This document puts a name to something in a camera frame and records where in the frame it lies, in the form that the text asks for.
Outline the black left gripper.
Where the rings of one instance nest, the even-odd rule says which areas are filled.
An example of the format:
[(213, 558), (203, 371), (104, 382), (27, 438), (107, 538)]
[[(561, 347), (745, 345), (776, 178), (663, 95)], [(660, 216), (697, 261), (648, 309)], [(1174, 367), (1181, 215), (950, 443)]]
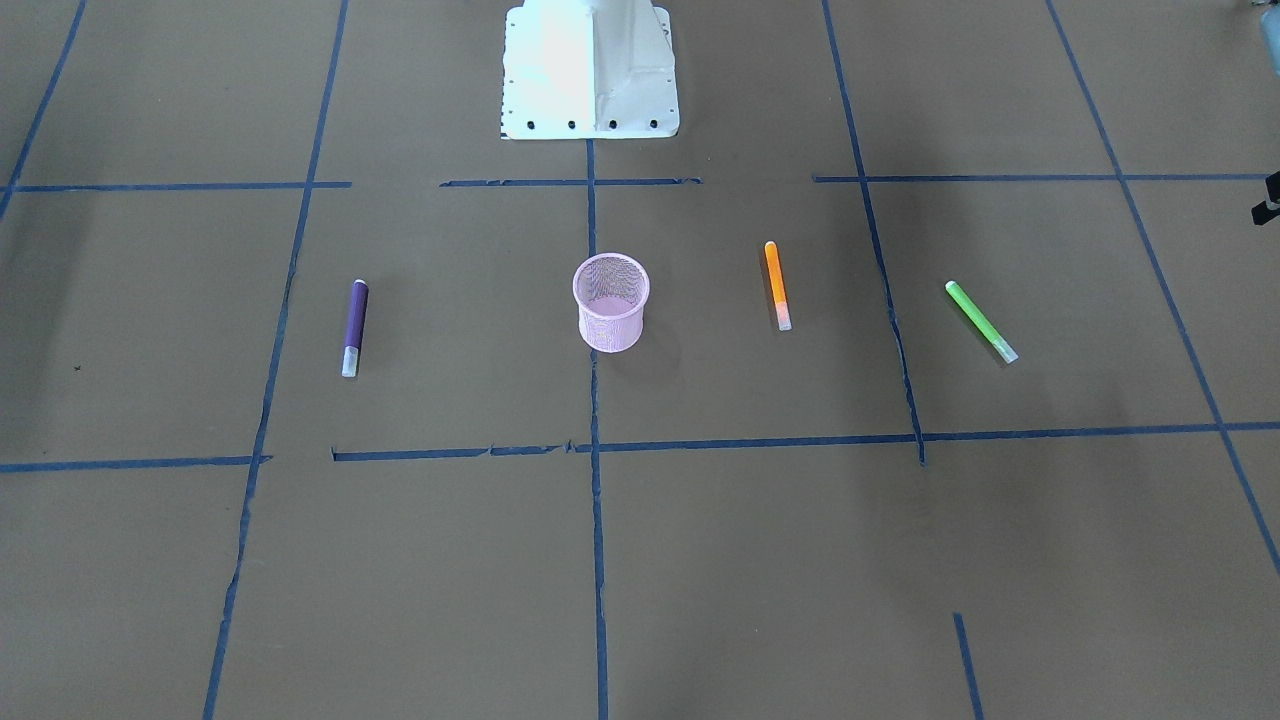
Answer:
[(1256, 204), (1251, 209), (1251, 219), (1254, 225), (1265, 225), (1272, 220), (1279, 219), (1280, 206), (1279, 206), (1279, 193), (1280, 193), (1280, 173), (1275, 172), (1265, 179), (1266, 199), (1262, 202)]

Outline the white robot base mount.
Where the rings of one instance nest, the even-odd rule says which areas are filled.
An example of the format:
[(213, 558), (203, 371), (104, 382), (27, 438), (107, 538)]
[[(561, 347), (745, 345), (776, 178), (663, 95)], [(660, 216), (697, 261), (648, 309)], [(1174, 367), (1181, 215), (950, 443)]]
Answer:
[(504, 18), (500, 137), (669, 138), (675, 40), (652, 1), (524, 1)]

